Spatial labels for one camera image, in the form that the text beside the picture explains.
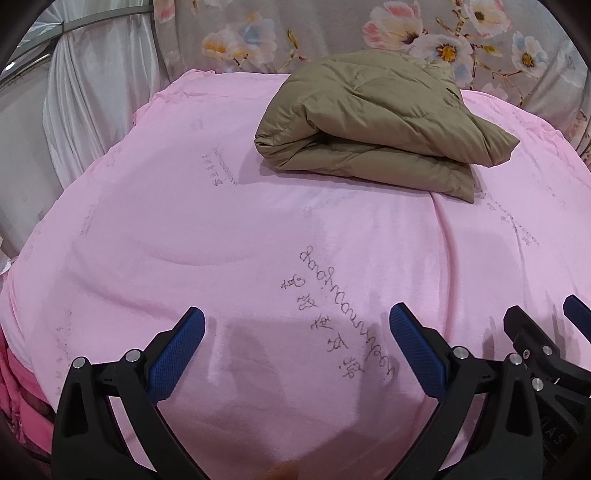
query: finger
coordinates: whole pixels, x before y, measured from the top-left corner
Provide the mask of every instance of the finger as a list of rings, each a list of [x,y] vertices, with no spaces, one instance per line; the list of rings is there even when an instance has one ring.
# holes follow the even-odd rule
[[[283,462],[256,480],[297,480],[300,472],[295,462]]]

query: metal bolt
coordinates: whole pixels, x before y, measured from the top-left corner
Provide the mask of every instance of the metal bolt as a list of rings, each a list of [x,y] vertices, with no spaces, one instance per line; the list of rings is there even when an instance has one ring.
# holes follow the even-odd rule
[[[536,392],[539,392],[544,388],[544,382],[542,382],[541,378],[535,377],[531,379],[531,386],[534,387]]]
[[[86,358],[84,358],[83,356],[79,356],[78,358],[74,359],[74,361],[72,362],[72,366],[74,368],[82,368],[85,363],[86,363]]]
[[[129,352],[127,352],[125,354],[125,359],[128,362],[133,363],[133,362],[137,362],[141,356],[142,356],[142,352],[140,352],[139,350],[130,350]]]
[[[523,363],[523,359],[521,358],[520,354],[512,353],[509,355],[509,362],[511,362],[513,365],[521,365]]]
[[[453,354],[460,360],[464,360],[470,356],[470,352],[462,346],[457,346],[453,349]]]

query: blue gripper pad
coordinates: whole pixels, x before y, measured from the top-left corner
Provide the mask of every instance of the blue gripper pad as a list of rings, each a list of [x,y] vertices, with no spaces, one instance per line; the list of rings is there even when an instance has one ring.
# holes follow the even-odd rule
[[[563,305],[564,316],[591,342],[591,310],[574,295],[567,297]]]
[[[446,369],[423,333],[423,326],[404,303],[390,310],[390,331],[425,395],[441,401],[447,390]]]
[[[179,323],[181,322],[148,371],[147,394],[154,405],[172,395],[205,335],[205,317],[201,310],[190,309]]]

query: bed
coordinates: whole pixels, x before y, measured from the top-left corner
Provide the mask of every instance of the bed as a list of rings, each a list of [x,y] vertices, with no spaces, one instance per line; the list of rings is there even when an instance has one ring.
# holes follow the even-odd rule
[[[495,359],[511,351],[502,318],[519,305],[591,368],[560,313],[571,294],[591,301],[591,174],[560,131],[465,90],[473,113],[521,141],[506,164],[476,168],[474,205],[278,174],[252,139],[286,78],[179,75],[37,224],[0,293],[0,372],[23,443],[48,452],[51,432],[50,412],[35,422],[23,390],[55,409],[75,357],[143,348],[191,305],[206,336],[160,409],[212,478],[284,459],[304,479],[383,478],[433,409],[384,335],[399,301],[450,344]]]

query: blanket fold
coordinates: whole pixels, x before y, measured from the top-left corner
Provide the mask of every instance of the blanket fold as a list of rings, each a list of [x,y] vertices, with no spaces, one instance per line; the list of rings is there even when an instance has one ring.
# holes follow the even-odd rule
[[[471,164],[519,140],[472,114],[449,64],[366,50],[310,63],[281,86],[255,136],[278,170],[388,183],[474,202]]]

